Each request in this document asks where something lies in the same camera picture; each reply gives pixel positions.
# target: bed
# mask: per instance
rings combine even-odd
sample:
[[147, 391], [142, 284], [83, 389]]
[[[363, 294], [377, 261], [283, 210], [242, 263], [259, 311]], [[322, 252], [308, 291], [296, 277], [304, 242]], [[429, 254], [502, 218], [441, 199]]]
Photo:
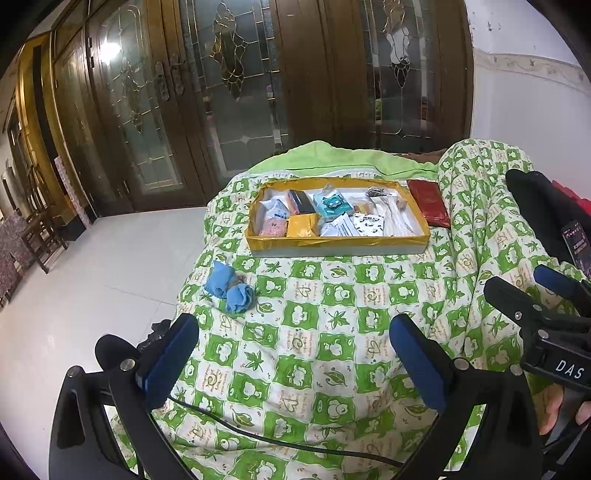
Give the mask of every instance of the bed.
[[[436, 413], [390, 345], [393, 316], [408, 314], [451, 357], [504, 370], [519, 361], [521, 340], [484, 300], [488, 278], [499, 275], [549, 307], [572, 311], [538, 287], [532, 272], [545, 264], [582, 274], [558, 265], [535, 238], [506, 188], [510, 168], [528, 171], [531, 163], [519, 148], [493, 141], [457, 143], [438, 165], [312, 142], [235, 177], [207, 207], [206, 247], [178, 295], [177, 314], [197, 317], [200, 340], [172, 395], [254, 433], [404, 461]], [[452, 228], [432, 228], [421, 255], [250, 256], [243, 232], [261, 185], [320, 175], [437, 180]], [[203, 289], [213, 260], [232, 265], [255, 289], [245, 314], [230, 316], [224, 300]], [[482, 412], [474, 410], [449, 468], [461, 465]], [[370, 460], [258, 443], [170, 400], [153, 415], [199, 479], [380, 480], [394, 472]], [[133, 467], [116, 417], [113, 428]]]

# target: floor tile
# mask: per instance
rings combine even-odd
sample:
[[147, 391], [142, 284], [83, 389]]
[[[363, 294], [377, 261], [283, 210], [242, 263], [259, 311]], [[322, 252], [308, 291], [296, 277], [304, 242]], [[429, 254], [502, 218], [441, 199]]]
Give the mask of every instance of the floor tile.
[[99, 219], [49, 274], [27, 272], [0, 310], [0, 421], [41, 480], [67, 369], [97, 371], [105, 333], [136, 345], [174, 318], [176, 297], [203, 249], [205, 208]]

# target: finger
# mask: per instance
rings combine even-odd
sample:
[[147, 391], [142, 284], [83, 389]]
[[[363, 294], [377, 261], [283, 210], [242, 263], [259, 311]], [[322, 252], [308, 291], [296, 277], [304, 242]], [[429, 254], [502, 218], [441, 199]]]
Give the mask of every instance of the finger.
[[581, 405], [575, 420], [579, 425], [586, 422], [591, 417], [591, 401], [586, 401]]
[[564, 390], [560, 385], [550, 385], [534, 396], [540, 435], [546, 435], [554, 428], [563, 397]]
[[558, 410], [546, 413], [543, 424], [540, 426], [540, 435], [549, 433], [556, 425], [556, 420], [558, 420]]
[[545, 389], [546, 412], [558, 413], [564, 399], [564, 388], [561, 385], [550, 385]]

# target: screw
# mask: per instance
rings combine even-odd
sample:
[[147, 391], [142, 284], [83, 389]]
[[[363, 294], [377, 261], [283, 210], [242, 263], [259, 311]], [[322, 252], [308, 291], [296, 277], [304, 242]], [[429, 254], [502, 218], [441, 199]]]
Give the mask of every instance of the screw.
[[470, 368], [470, 363], [468, 362], [468, 360], [466, 360], [465, 358], [456, 358], [453, 361], [453, 365], [454, 367], [456, 367], [458, 370], [468, 370]]
[[509, 370], [511, 370], [511, 373], [513, 375], [515, 375], [516, 377], [520, 376], [523, 374], [523, 369], [517, 365], [517, 364], [513, 364], [509, 367]]
[[120, 369], [123, 370], [124, 372], [128, 372], [129, 370], [131, 370], [133, 367], [135, 367], [135, 360], [133, 358], [128, 358], [126, 360], [123, 360], [121, 362], [121, 364], [119, 365]]
[[67, 376], [70, 378], [74, 378], [76, 375], [79, 375], [82, 372], [82, 367], [79, 367], [78, 365], [74, 365], [73, 367], [70, 367], [68, 369], [67, 372]]

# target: red notebook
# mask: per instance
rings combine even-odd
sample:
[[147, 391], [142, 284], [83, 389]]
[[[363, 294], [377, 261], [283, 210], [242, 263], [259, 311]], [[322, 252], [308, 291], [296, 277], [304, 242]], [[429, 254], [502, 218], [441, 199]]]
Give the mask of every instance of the red notebook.
[[435, 181], [408, 180], [408, 189], [430, 226], [451, 227], [439, 185]]

